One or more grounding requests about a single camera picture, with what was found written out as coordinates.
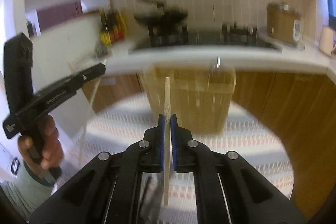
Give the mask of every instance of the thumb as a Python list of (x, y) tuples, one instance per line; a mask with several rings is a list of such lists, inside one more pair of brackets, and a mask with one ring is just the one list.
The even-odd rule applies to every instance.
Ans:
[(32, 161), (30, 154), (29, 154), (29, 148), (31, 148), (33, 145), (33, 140), (31, 137), (28, 136), (20, 136), (17, 140), (17, 146), (19, 149), (19, 152), (24, 159), (25, 162), (30, 163)]

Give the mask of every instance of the hand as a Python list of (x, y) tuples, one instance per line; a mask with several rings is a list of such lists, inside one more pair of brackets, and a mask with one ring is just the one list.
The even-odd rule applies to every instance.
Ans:
[(51, 167), (57, 167), (63, 159), (64, 153), (61, 143), (58, 140), (58, 130), (52, 116), (48, 115), (38, 122), (41, 133), (44, 134), (44, 147), (42, 150), (43, 159), (38, 166), (30, 157), (28, 149), (33, 145), (33, 140), (28, 136), (21, 136), (17, 141), (19, 152), (31, 171), (40, 178), (41, 168), (48, 170)]

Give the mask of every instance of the yellow bin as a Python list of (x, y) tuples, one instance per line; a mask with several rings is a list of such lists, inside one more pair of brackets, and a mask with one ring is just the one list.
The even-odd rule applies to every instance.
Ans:
[(171, 113), (192, 133), (220, 134), (236, 86), (236, 72), (155, 66), (140, 75), (154, 117), (164, 112), (165, 78), (170, 78)]

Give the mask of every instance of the wooden stick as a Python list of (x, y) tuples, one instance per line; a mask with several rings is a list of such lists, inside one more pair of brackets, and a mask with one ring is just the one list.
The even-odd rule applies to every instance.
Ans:
[(165, 86), (165, 134), (164, 134), (164, 196), (163, 205), (168, 206), (168, 193), (169, 193), (169, 173), (170, 173), (170, 80), (166, 77)]

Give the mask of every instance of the person's arm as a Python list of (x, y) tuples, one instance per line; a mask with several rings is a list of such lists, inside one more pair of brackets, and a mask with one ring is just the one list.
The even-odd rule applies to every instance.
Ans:
[[(58, 140), (58, 130), (54, 120), (47, 116), (39, 123), (40, 131), (45, 135), (43, 160), (41, 167), (45, 170), (57, 167), (63, 158), (63, 150)], [(40, 167), (33, 163), (28, 149), (32, 146), (31, 138), (21, 136), (18, 148), (23, 157), (16, 180), (0, 184), (3, 192), (17, 212), (28, 220), (33, 211), (50, 197), (54, 185), (50, 185), (40, 174)]]

